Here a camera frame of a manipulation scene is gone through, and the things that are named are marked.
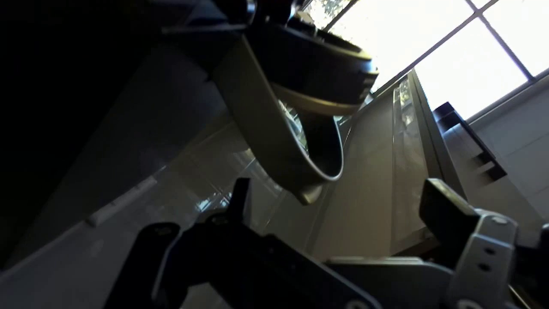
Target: dark object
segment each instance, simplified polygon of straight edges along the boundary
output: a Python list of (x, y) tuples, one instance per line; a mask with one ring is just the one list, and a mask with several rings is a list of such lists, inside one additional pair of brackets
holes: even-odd
[[(517, 223), (467, 208), (441, 180), (426, 182), (422, 218), (443, 244), (468, 235), (453, 271), (419, 259), (331, 261), (330, 270), (254, 234), (249, 211), (249, 179), (239, 179), (228, 210), (182, 237), (173, 237), (173, 223), (144, 229), (105, 307), (180, 307), (187, 289), (206, 282), (232, 307), (515, 307), (508, 285)], [(456, 223), (439, 229), (448, 220)]]
[(492, 162), (494, 167), (489, 168), (486, 174), (492, 179), (492, 180), (498, 180), (501, 177), (506, 177), (508, 174), (503, 170), (503, 167), (498, 163), (494, 153), (484, 144), (484, 141), (479, 138), (479, 134), (460, 117), (460, 113), (450, 105), (450, 103), (444, 103), (441, 107), (438, 107), (434, 110), (434, 115), (438, 117), (438, 122), (441, 126), (443, 131), (448, 131), (455, 126), (462, 126), (463, 131), (477, 143), (477, 146), (480, 148), (480, 153), (479, 153), (479, 160), (482, 163), (489, 163)]

